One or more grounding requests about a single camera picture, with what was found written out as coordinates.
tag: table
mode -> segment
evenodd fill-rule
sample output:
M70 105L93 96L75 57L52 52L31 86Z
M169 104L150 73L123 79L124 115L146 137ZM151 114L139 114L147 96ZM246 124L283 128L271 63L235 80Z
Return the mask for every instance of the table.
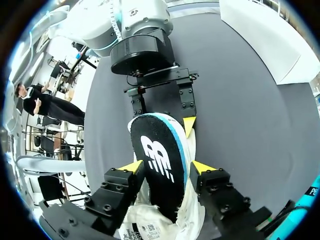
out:
M177 62L200 74L193 84L196 160L228 171L253 211L266 206L277 214L305 193L320 170L320 120L309 84L276 85L256 52L218 14L179 17L173 24L169 38ZM85 114L92 192L107 170L133 161L126 76L111 73L110 66L109 57L100 60ZM148 89L144 99L148 111L180 117L174 83ZM199 239L214 234L207 218Z

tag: black pants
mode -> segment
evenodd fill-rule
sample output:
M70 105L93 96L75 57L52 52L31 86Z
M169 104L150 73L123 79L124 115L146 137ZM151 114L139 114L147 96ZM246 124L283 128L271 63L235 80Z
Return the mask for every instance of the black pants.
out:
M80 108L55 96L52 97L48 116L74 125L85 125L85 113Z

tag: shoe label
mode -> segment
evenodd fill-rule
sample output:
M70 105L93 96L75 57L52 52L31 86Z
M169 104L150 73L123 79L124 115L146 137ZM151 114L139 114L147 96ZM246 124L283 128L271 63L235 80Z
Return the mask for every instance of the shoe label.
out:
M136 223L132 224L131 229L130 228L125 229L125 231L122 233L121 239L122 240L143 240Z
M159 227L154 224L140 225L138 224L141 231L141 236L144 240L157 240L161 236L161 231Z
M148 161L149 167L157 173L160 171L163 176L175 183L174 176L169 172L171 165L165 147L158 141L151 141L147 136L141 136L140 140L144 154L153 159Z
M119 229L122 240L157 240L160 239L161 231L154 224L132 223L125 229Z

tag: shoe sole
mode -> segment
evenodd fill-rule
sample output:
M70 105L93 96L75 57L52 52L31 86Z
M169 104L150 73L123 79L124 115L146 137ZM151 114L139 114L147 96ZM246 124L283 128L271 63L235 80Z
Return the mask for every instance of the shoe sole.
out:
M162 113L147 113L128 124L136 158L144 161L150 203L175 222L190 169L190 155L183 127Z

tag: black t-shirt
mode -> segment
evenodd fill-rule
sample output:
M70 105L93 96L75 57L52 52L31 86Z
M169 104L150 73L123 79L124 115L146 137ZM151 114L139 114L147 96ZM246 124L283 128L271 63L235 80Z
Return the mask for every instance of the black t-shirt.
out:
M30 97L23 99L23 109L30 115L34 115L34 109L36 107L36 100L39 98L41 106L39 107L39 115L48 115L48 109L52 101L52 96L49 94L41 93L41 86L31 85L29 88L33 88Z

